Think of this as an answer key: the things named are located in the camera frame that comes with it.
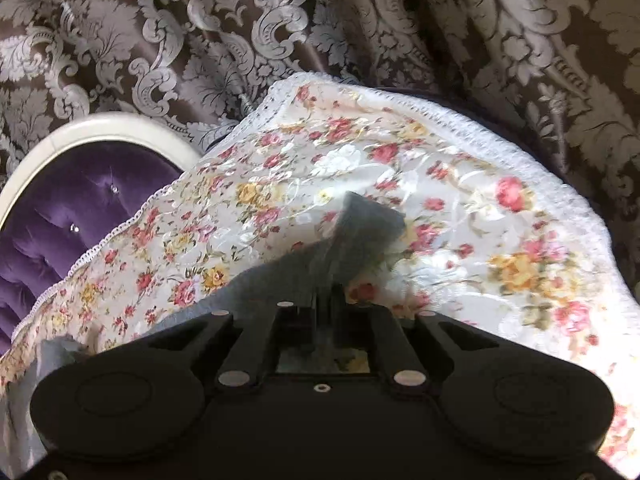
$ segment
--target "tufted upholstery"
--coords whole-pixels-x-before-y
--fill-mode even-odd
[[[34,177],[0,230],[0,354],[36,298],[180,173],[144,147],[103,141],[62,153]]]

